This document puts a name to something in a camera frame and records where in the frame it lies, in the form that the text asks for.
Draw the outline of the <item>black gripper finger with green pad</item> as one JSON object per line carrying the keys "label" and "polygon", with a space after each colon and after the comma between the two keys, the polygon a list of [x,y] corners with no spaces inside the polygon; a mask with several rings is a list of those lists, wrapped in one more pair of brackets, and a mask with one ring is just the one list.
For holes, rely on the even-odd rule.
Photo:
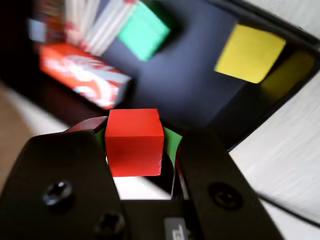
{"label": "black gripper finger with green pad", "polygon": [[211,130],[179,136],[164,129],[174,162],[172,196],[185,203],[191,240],[281,240],[256,193]]}
{"label": "black gripper finger with green pad", "polygon": [[0,197],[3,240],[126,240],[128,228],[95,117],[32,137]]}

